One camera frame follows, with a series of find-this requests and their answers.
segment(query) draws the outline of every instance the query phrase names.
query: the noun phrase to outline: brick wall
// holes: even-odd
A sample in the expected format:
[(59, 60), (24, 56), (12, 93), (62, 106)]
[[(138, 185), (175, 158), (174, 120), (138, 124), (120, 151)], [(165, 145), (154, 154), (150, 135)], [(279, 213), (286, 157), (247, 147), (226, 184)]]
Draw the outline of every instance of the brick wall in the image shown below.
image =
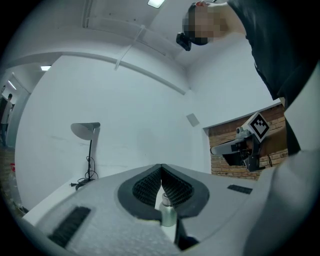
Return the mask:
[[(268, 122), (270, 127), (269, 134), (272, 134), (282, 127), (286, 126), (283, 105), (277, 105), (261, 112), (262, 116)], [(236, 137), (236, 128), (242, 126), (250, 116), (240, 118), (228, 123), (220, 124), (209, 129), (210, 148), (224, 142), (234, 140)], [(276, 166), (283, 162), (288, 156), (288, 151), (278, 151), (270, 155), (272, 165)], [(268, 157), (260, 158), (260, 166), (268, 168)], [(220, 155), (211, 155), (211, 173), (213, 175), (228, 176), (233, 178), (242, 178), (257, 180), (261, 171), (249, 172), (244, 166), (229, 166)]]

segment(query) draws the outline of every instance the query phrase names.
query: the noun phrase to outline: silver cylinder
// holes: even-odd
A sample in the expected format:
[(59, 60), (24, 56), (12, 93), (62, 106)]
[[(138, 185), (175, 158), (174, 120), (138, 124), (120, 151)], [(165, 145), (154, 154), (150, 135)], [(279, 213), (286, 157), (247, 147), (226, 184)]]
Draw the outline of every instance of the silver cylinder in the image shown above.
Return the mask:
[(162, 194), (162, 203), (159, 206), (162, 215), (161, 225), (164, 227), (172, 227), (177, 222), (177, 212), (165, 193)]

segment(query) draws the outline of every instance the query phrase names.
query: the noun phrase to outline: lamp shade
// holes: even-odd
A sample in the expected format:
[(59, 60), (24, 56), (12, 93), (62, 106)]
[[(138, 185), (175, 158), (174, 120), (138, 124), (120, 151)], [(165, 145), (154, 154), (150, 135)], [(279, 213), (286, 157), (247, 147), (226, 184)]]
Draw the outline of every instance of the lamp shade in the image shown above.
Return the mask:
[(71, 124), (71, 131), (80, 139), (91, 141), (94, 137), (94, 129), (99, 127), (99, 122), (73, 123)]

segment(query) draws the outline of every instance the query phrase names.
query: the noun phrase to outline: camera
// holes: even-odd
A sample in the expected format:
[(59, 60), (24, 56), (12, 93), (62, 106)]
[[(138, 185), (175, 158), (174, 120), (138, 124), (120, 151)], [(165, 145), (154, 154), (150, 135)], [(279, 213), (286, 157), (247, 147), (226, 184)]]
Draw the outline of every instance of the camera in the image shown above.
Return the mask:
[(186, 51), (189, 52), (191, 50), (191, 41), (184, 33), (177, 34), (175, 41)]

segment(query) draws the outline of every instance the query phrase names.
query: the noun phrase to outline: ceiling light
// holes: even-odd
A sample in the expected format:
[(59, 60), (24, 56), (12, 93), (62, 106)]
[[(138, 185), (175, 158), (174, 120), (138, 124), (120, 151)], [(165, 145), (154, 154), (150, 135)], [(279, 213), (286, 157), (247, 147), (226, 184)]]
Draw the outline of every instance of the ceiling light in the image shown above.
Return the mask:
[(149, 0), (148, 5), (154, 7), (154, 8), (159, 8), (165, 0)]
[(9, 80), (8, 80), (8, 82), (9, 82), (9, 84), (16, 90), (16, 87), (14, 87), (14, 85), (12, 84), (12, 82), (10, 82)]
[(51, 66), (41, 66), (42, 71), (48, 71)]

